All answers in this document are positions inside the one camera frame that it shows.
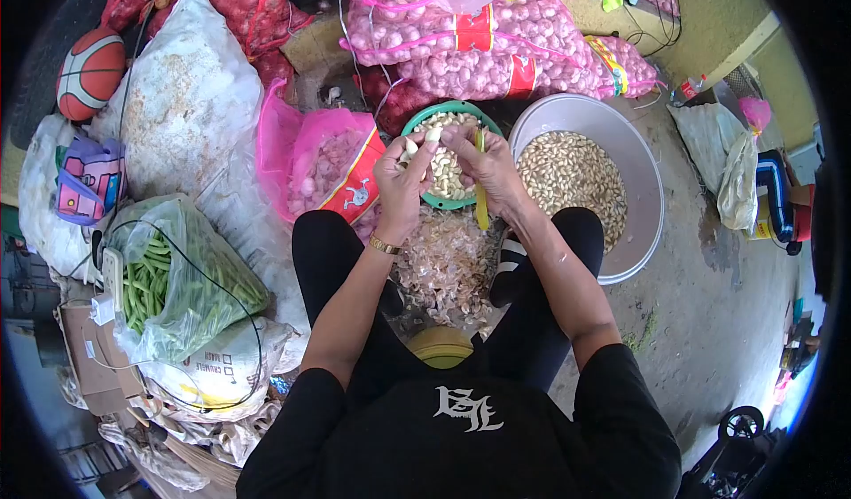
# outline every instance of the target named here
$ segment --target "yellow knife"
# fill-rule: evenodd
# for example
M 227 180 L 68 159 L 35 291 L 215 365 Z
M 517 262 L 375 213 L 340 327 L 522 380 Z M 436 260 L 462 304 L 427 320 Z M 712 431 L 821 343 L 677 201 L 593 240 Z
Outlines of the yellow knife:
M 484 132 L 482 128 L 476 129 L 476 150 L 484 153 Z M 484 187 L 479 182 L 476 182 L 476 220 L 479 223 L 479 229 L 488 229 L 490 226 L 488 202 L 485 200 Z

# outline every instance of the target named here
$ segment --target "power strip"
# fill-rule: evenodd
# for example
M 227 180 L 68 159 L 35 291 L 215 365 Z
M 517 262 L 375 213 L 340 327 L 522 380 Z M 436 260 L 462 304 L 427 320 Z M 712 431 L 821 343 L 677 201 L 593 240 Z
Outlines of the power strip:
M 102 259 L 104 292 L 112 296 L 115 311 L 120 313 L 124 306 L 124 257 L 116 249 L 104 248 Z

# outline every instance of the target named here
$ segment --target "left hand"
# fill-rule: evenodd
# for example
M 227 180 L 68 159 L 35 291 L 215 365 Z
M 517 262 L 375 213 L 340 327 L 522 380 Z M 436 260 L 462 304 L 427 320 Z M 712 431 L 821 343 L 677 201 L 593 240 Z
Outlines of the left hand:
M 418 132 L 393 139 L 373 168 L 381 201 L 381 216 L 375 236 L 393 246 L 401 246 L 420 224 L 420 196 L 434 181 L 431 159 L 437 152 L 438 143 L 430 142 L 424 146 L 425 136 L 425 132 Z M 417 143 L 420 149 L 414 154 L 408 169 L 401 172 L 396 165 L 405 149 L 406 137 Z

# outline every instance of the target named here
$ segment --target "black t-shirt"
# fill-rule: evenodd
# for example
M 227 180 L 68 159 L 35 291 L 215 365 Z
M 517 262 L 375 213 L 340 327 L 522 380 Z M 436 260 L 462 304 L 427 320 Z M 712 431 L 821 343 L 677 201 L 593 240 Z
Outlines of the black t-shirt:
M 340 383 L 301 373 L 237 483 L 252 497 L 674 497 L 680 451 L 629 348 L 582 370 L 574 421 L 490 377 L 401 382 L 346 414 Z

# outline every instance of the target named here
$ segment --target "plastic bottle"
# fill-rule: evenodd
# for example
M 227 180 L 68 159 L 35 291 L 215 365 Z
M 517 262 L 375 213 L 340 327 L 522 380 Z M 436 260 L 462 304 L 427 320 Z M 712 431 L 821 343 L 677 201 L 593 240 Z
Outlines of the plastic bottle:
M 706 81 L 707 76 L 705 74 L 700 75 L 699 82 L 689 76 L 688 79 L 682 82 L 679 87 L 671 91 L 671 103 L 679 108 L 687 101 L 697 96 L 697 94 L 703 90 L 703 85 Z

